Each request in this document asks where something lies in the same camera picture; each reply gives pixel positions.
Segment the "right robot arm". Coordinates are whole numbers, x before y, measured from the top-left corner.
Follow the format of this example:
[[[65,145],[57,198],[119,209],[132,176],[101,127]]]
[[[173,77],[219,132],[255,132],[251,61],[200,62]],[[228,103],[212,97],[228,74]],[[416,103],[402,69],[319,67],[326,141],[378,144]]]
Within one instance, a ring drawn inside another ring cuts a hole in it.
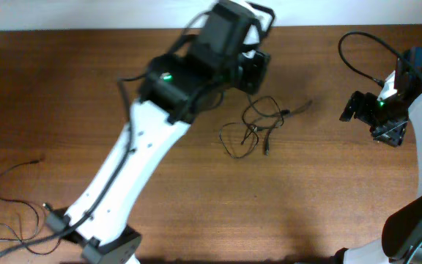
[[[388,217],[382,235],[353,249],[340,249],[332,263],[422,263],[422,48],[403,53],[396,69],[385,79],[380,94],[354,92],[340,116],[370,127],[373,140],[398,147],[406,127],[415,133],[418,157],[416,198]]]

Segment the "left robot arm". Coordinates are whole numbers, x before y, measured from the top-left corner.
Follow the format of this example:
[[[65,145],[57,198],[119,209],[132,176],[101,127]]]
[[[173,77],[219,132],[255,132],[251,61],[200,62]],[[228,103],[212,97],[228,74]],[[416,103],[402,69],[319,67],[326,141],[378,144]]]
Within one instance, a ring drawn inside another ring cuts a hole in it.
[[[273,26],[273,10],[218,1],[201,16],[198,33],[183,29],[139,76],[138,97],[126,103],[127,122],[87,189],[48,215],[53,233],[80,245],[89,263],[137,262],[141,235],[128,218],[166,153],[226,89],[259,91],[270,61],[260,45]]]

